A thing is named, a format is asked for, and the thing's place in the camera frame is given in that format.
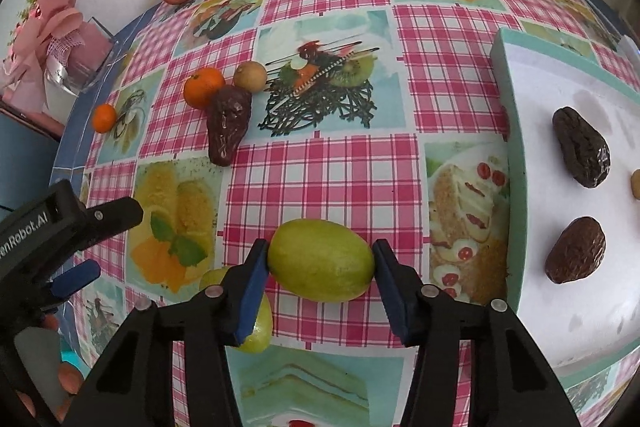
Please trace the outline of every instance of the cake picture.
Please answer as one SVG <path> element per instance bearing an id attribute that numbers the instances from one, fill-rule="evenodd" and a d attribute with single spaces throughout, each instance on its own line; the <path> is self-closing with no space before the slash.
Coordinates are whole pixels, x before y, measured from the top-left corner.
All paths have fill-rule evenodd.
<path id="1" fill-rule="evenodd" d="M 351 357 L 280 346 L 259 355 L 227 350 L 242 424 L 250 427 L 392 425 L 400 354 Z"/>
<path id="2" fill-rule="evenodd" d="M 425 145 L 430 279 L 461 301 L 484 305 L 506 296 L 510 204 L 503 145 Z"/>

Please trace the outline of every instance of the date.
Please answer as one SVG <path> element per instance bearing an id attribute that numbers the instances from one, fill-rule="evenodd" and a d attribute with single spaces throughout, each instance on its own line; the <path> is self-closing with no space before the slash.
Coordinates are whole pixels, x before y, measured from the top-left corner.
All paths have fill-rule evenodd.
<path id="1" fill-rule="evenodd" d="M 593 217 L 574 219 L 546 258 L 546 276 L 556 284 L 584 279 L 600 266 L 605 248 L 604 232 Z"/>
<path id="2" fill-rule="evenodd" d="M 552 121 L 569 173 L 583 187 L 600 185 L 611 168 L 605 139 L 571 107 L 558 109 Z"/>
<path id="3" fill-rule="evenodd" d="M 242 87 L 223 86 L 211 97 L 207 107 L 209 160 L 226 167 L 236 155 L 249 129 L 251 93 Z"/>

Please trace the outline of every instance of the tablecloth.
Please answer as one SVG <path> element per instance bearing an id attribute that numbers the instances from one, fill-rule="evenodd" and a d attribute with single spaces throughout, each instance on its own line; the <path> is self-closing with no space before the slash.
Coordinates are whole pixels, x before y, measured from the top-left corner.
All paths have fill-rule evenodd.
<path id="1" fill-rule="evenodd" d="M 202 266 L 240 263 L 254 239 L 270 238 L 297 217 L 342 223 L 369 242 L 385 237 L 401 263 L 459 298 L 486 301 L 501 291 L 504 222 L 489 239 L 465 243 L 468 258 L 456 258 L 452 245 L 438 242 L 442 227 L 434 215 L 438 176 L 447 171 L 464 180 L 463 171 L 476 166 L 474 188 L 490 190 L 508 215 L 508 122 L 489 59 L 501 27 L 572 49 L 640 89 L 584 0 L 190 0 L 138 17 L 118 35 L 122 60 L 76 103 L 52 180 L 71 179 L 88 205 L 144 198 L 153 176 L 174 180 L 178 199 L 204 191 L 215 233 L 200 239 L 212 253 L 178 282 L 150 274 L 140 261 L 140 245 L 149 239 L 134 232 L 76 254 L 74 263 L 97 260 L 103 277 L 61 311 L 70 345 L 91 365 L 138 296 L 161 305 L 184 300 L 197 291 Z M 310 110 L 282 86 L 323 57 L 341 57 L 348 67 L 316 86 L 323 100 L 338 98 Z M 233 165 L 218 169 L 206 158 L 204 115 L 184 103 L 182 85 L 204 66 L 230 79 L 251 59 L 267 65 L 271 90 L 254 96 L 250 131 Z M 90 112 L 103 102 L 127 115 L 118 136 L 91 131 Z M 284 118 L 281 105 L 295 116 Z M 498 223 L 496 207 L 492 213 Z M 451 273 L 454 279 L 443 280 Z M 375 284 L 340 305 L 300 299 L 273 280 L 267 294 L 273 346 L 253 357 L 228 352 L 246 425 L 399 422 L 415 351 L 399 349 Z M 188 423 L 183 355 L 176 343 L 180 425 Z M 468 344 L 460 359 L 457 426 L 468 420 Z M 632 352 L 567 390 L 583 426 L 606 415 L 639 361 Z M 297 402 L 286 398 L 292 381 Z"/>

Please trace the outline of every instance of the pink checkered tablecloth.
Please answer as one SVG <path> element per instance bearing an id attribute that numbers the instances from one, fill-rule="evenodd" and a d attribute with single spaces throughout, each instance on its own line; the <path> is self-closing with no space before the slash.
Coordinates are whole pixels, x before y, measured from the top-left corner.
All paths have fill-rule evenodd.
<path id="1" fill-rule="evenodd" d="M 292 71 L 308 64 L 291 61 L 301 44 L 318 56 L 373 57 L 351 63 L 348 74 L 370 68 L 369 76 L 353 81 L 357 87 L 350 89 L 351 98 L 341 99 L 333 112 L 316 115 L 308 127 L 302 127 L 302 120 L 270 126 L 277 116 L 269 109 L 273 91 L 254 96 L 250 130 L 233 164 L 215 178 L 217 222 L 210 267 L 241 263 L 255 239 L 270 239 L 283 222 L 306 217 L 344 224 L 368 243 L 386 238 L 399 261 L 427 280 L 426 144 L 447 136 L 460 141 L 490 136 L 502 142 L 508 132 L 490 61 L 495 33 L 530 25 L 558 30 L 578 39 L 603 68 L 640 90 L 640 79 L 626 58 L 602 36 L 591 40 L 599 35 L 593 24 L 599 23 L 583 0 L 191 0 L 180 7 L 162 5 L 136 38 L 121 82 L 107 100 L 130 113 L 123 137 L 95 135 L 84 166 L 90 179 L 88 205 L 134 195 L 149 165 L 172 162 L 178 172 L 180 165 L 192 171 L 203 168 L 196 165 L 207 153 L 206 119 L 182 97 L 185 78 L 196 70 L 212 66 L 230 79 L 238 64 L 258 60 L 270 70 L 274 86 L 283 82 L 285 66 Z M 343 81 L 353 80 L 342 74 Z M 131 126 L 135 132 L 129 134 Z M 76 262 L 98 261 L 104 284 L 111 285 L 72 302 L 81 355 L 88 363 L 100 352 L 92 323 L 95 299 L 112 310 L 116 321 L 143 295 L 161 305 L 188 298 L 141 279 L 130 260 L 130 238 L 114 237 L 76 255 Z M 317 351 L 325 358 L 401 360 L 398 386 L 389 392 L 398 395 L 400 405 L 383 421 L 399 423 L 415 351 L 400 349 L 375 283 L 364 295 L 340 304 L 299 298 L 273 279 L 266 293 L 277 346 Z M 632 353 L 623 359 L 619 374 L 630 375 L 639 358 Z M 187 425 L 181 343 L 174 346 L 173 379 L 176 421 Z M 238 379 L 241 385 L 241 374 Z M 456 427 L 468 422 L 470 390 L 470 348 L 464 343 Z M 601 416 L 602 409 L 590 409 L 580 419 L 591 427 Z"/>

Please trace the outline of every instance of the small orange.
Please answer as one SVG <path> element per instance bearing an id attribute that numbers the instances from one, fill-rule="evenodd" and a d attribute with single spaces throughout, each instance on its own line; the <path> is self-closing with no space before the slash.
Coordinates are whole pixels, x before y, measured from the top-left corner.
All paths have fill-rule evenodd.
<path id="1" fill-rule="evenodd" d="M 103 103 L 94 109 L 91 124 L 95 132 L 103 134 L 113 129 L 117 119 L 118 115 L 113 105 Z"/>
<path id="2" fill-rule="evenodd" d="M 187 105 L 206 109 L 212 95 L 225 85 L 225 77 L 216 68 L 201 68 L 184 83 L 182 95 Z"/>

